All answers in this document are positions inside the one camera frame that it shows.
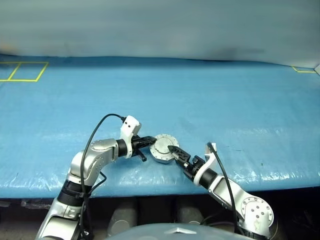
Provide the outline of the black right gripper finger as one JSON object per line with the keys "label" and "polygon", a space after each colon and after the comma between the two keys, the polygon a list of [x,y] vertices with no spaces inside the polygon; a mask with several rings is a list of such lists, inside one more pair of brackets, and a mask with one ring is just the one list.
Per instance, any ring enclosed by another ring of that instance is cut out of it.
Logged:
{"label": "black right gripper finger", "polygon": [[181,169],[183,170],[183,173],[186,176],[190,176],[191,172],[190,172],[190,162],[189,159],[184,159],[184,158],[179,158],[177,160],[177,164],[181,167]]}
{"label": "black right gripper finger", "polygon": [[169,152],[171,155],[180,162],[188,162],[190,160],[191,155],[185,152],[183,149],[181,149],[178,146],[175,145],[168,145],[167,146]]}

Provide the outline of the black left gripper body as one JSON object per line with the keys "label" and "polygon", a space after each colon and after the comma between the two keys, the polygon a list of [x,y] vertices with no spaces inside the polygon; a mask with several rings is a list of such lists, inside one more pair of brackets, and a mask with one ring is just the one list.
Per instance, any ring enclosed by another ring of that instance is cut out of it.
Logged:
{"label": "black left gripper body", "polygon": [[131,146],[132,146],[132,157],[138,156],[143,162],[147,160],[147,157],[141,152],[141,148],[146,146],[147,137],[139,137],[134,136],[131,139]]}

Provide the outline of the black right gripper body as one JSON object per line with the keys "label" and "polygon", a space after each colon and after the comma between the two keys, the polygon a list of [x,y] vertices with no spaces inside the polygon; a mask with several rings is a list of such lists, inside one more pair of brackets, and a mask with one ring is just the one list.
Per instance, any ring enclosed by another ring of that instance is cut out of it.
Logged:
{"label": "black right gripper body", "polygon": [[199,169],[206,163],[206,161],[199,156],[194,156],[191,162],[187,164],[184,174],[193,181]]}

